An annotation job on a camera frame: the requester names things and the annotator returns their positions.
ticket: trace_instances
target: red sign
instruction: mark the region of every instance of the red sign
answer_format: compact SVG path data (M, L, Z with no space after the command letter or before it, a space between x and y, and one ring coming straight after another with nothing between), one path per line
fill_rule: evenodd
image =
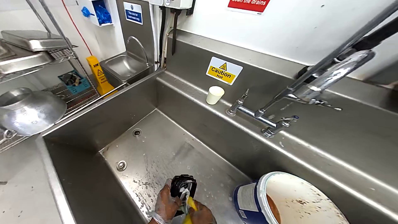
M230 0L228 8L262 14L270 0Z

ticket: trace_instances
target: hand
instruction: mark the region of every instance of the hand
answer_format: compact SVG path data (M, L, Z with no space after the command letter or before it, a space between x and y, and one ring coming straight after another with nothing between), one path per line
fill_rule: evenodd
M171 179L166 180L166 184L158 194L155 211L152 213L153 218L159 224L171 223L171 220L174 218L178 208L181 206L181 200L178 197L171 197L171 183Z
M217 224L216 218L213 213L202 203L193 200L198 211L189 208L189 215L191 216L192 224Z

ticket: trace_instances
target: sink for hand wash only sign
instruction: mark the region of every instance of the sink for hand wash only sign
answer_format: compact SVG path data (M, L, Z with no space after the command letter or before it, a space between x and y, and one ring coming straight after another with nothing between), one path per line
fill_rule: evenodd
M217 57L212 57L206 74L223 83L232 85L242 69L242 66L224 61Z
M270 0L230 0L228 9L231 11L262 15L269 1Z
M142 25L141 5L130 2L123 2L123 5L125 8L126 20Z

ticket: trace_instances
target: stainless steel sink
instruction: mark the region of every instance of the stainless steel sink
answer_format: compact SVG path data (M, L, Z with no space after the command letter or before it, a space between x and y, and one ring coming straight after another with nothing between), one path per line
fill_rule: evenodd
M205 99L202 89L159 71L43 133L64 223L144 224L165 180L191 174L199 183L195 199L217 223L243 224L233 190L271 171L308 180L351 224L394 223L352 193L346 183L359 177L346 166L286 132L267 139L260 123L229 117L230 104L208 105ZM117 169L120 161L127 163L124 171Z
M151 68L151 66L148 67L145 62L128 52L123 52L101 61L100 65L113 86L118 86L123 82L131 84L150 74L145 71Z

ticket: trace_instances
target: sink drain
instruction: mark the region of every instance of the sink drain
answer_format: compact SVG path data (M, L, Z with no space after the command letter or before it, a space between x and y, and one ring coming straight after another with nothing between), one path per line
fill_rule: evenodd
M138 136L140 136L141 135L141 129L135 129L134 131L133 131L133 135L135 136L135 137L138 137Z
M117 163L117 171L122 172L127 168L127 163L124 160L121 160L120 162Z

